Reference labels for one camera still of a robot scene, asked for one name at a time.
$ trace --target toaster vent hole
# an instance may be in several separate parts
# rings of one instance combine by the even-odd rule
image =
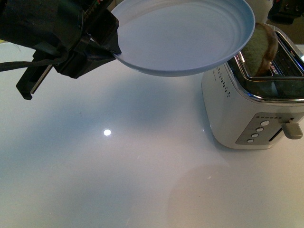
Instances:
[[[228,91],[228,86],[226,86],[226,81],[224,80],[224,77],[222,75],[222,72],[220,70],[220,67],[217,67],[218,77],[220,79],[221,84],[223,85],[223,89],[225,90],[225,93],[227,95],[227,98],[230,97],[230,92]]]

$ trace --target wire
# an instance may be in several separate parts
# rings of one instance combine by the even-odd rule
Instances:
[[[26,62],[26,61],[20,61],[20,62],[5,62],[0,63],[0,72],[7,71],[7,70],[15,70],[25,67],[39,67],[39,66],[46,66],[46,65],[55,65],[62,63],[67,60],[68,57],[68,51],[65,50],[62,52],[62,56],[55,59],[43,59],[41,61],[34,61],[34,62]]]

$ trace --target light blue plate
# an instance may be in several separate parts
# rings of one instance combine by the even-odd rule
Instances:
[[[125,0],[115,57],[157,76],[198,74],[231,59],[252,36],[255,18],[244,0]]]

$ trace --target toaster lever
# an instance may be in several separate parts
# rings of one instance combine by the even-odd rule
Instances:
[[[302,130],[298,123],[289,120],[282,125],[283,132],[288,139],[301,139],[303,136]]]

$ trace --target toaster button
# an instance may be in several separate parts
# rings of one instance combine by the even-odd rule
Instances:
[[[256,132],[262,132],[264,130],[264,127],[258,127],[256,128]]]
[[[267,126],[268,124],[270,124],[268,120],[261,122],[261,126]]]

